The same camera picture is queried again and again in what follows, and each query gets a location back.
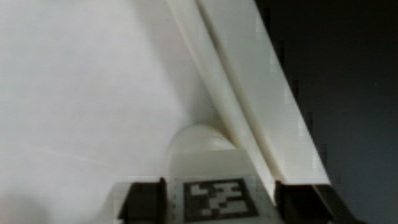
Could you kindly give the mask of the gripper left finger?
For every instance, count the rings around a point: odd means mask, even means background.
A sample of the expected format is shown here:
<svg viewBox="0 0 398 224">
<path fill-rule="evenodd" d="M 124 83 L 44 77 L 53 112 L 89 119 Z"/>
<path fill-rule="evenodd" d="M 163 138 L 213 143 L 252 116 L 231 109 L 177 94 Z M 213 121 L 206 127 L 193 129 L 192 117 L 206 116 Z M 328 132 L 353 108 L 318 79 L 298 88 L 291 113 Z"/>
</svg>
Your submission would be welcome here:
<svg viewBox="0 0 398 224">
<path fill-rule="evenodd" d="M 122 224 L 165 224 L 167 182 L 135 182 L 128 189 L 117 219 Z"/>
</svg>

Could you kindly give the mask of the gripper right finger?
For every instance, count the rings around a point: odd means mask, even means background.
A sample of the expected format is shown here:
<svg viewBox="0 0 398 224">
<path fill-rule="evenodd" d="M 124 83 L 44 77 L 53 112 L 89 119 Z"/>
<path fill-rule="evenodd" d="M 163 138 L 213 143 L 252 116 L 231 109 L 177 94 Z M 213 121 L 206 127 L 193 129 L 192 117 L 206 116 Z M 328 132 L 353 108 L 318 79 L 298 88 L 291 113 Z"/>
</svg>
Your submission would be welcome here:
<svg viewBox="0 0 398 224">
<path fill-rule="evenodd" d="M 368 224 L 344 205 L 327 184 L 284 184 L 275 182 L 273 199 L 286 224 Z"/>
</svg>

